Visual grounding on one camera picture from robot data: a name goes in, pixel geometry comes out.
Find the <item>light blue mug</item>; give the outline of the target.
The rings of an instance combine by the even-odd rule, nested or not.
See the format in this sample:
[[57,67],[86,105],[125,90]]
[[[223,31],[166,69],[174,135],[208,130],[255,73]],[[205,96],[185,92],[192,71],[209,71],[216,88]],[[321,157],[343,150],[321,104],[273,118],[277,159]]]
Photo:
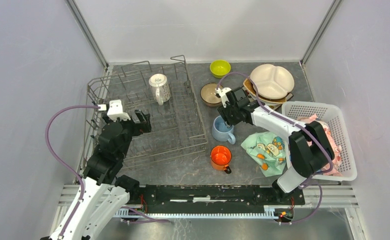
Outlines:
[[212,123],[211,134],[213,138],[219,142],[228,142],[232,145],[236,143],[234,126],[228,126],[220,115],[217,116]]

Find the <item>white floral mug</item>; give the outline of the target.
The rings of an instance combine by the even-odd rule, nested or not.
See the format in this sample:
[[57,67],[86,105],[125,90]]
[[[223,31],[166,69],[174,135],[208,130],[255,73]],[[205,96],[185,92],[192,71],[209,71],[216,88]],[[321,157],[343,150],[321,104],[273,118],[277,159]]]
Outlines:
[[161,73],[154,74],[149,78],[148,83],[154,100],[160,106],[171,98],[171,90],[166,75]]

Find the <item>orange mug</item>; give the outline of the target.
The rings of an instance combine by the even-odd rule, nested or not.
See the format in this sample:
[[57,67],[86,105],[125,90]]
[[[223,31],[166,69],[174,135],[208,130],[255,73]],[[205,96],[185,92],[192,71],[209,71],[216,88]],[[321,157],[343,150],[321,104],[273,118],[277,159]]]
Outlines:
[[210,152],[210,164],[217,171],[231,174],[230,162],[232,160],[231,151],[224,145],[217,145]]

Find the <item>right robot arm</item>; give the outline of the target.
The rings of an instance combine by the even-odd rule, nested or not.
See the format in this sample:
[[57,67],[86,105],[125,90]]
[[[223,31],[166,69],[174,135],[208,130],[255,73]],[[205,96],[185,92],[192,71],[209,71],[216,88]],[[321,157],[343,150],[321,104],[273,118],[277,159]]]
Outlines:
[[290,156],[291,167],[273,183],[272,199],[285,204],[292,191],[325,167],[333,167],[335,157],[323,126],[288,118],[260,101],[250,101],[245,90],[238,87],[215,89],[222,105],[218,112],[229,126],[245,122],[268,130],[280,137]]

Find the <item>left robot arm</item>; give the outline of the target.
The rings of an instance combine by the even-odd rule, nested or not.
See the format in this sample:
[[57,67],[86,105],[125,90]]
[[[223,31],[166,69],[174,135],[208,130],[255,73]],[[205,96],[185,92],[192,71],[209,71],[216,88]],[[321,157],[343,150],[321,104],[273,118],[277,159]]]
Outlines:
[[151,116],[137,109],[135,122],[126,113],[118,117],[102,114],[105,122],[98,143],[82,175],[77,174],[79,190],[66,215],[49,240],[95,240],[124,204],[140,198],[139,182],[122,175],[131,141],[152,130]]

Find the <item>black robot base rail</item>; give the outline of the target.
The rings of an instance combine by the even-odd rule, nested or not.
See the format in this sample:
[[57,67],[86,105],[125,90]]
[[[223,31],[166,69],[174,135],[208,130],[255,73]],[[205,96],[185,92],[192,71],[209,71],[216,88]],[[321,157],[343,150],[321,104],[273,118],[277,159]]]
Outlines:
[[141,185],[126,175],[117,181],[130,189],[125,206],[151,218],[277,219],[275,209],[290,210],[306,201],[301,189],[280,192],[268,185]]

